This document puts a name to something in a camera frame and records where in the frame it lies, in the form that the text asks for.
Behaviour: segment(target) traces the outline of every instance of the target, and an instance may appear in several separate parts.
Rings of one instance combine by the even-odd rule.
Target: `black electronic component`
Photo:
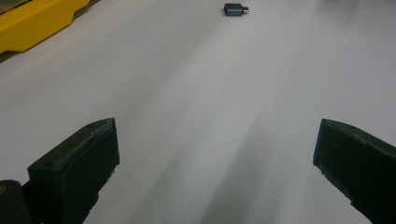
[[[115,120],[103,119],[83,127],[29,166],[30,180],[21,191],[8,187],[16,181],[0,182],[0,208],[7,208],[1,210],[0,223],[29,223],[16,221],[17,216],[29,219],[26,207],[33,224],[83,223],[119,163]],[[7,212],[12,207],[18,210]]]
[[[323,119],[314,165],[374,224],[396,223],[396,147]]]
[[[248,13],[249,11],[248,7],[243,7],[241,4],[226,3],[224,5],[226,16],[242,16],[244,13]]]

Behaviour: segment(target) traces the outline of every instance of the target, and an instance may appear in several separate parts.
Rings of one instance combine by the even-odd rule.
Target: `yellow object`
[[[90,0],[32,0],[0,15],[0,53],[25,51],[69,25]]]

